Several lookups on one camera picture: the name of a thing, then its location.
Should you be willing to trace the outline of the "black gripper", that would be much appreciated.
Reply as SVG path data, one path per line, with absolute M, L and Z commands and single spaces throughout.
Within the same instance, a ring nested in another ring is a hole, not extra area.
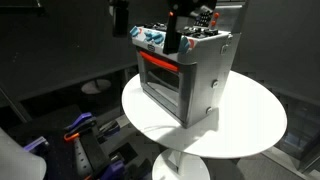
M 177 16 L 189 16 L 194 10 L 207 6 L 214 10 L 217 0 L 166 0 L 169 8 L 169 18 L 166 30 L 164 54 L 177 53 L 180 46 L 181 34 L 176 31 Z

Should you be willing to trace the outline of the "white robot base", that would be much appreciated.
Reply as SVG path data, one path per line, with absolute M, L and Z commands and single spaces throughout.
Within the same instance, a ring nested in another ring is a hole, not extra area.
M 0 128 L 0 180 L 43 180 L 45 160 L 24 150 Z

